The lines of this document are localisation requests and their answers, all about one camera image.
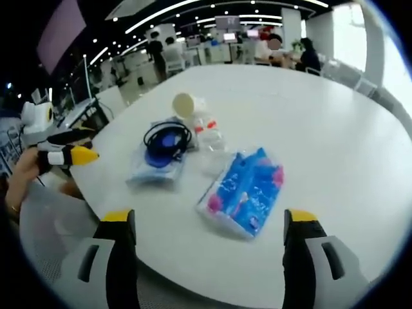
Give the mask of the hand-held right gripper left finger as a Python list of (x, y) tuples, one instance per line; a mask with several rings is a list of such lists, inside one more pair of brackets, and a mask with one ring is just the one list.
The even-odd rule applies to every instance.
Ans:
[(135, 212), (107, 213), (61, 265), (59, 297), (68, 308), (139, 308)]

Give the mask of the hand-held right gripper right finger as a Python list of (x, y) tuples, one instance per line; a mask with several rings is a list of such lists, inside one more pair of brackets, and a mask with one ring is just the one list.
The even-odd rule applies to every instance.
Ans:
[(358, 257), (310, 212), (284, 216), (283, 308), (351, 308), (369, 287)]

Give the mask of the person's left hand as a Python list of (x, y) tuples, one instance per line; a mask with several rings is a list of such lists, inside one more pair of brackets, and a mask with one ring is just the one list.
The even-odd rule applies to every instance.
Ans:
[(29, 185), (39, 176), (38, 149), (31, 147), (20, 156), (8, 181), (5, 202), (13, 213), (19, 213)]

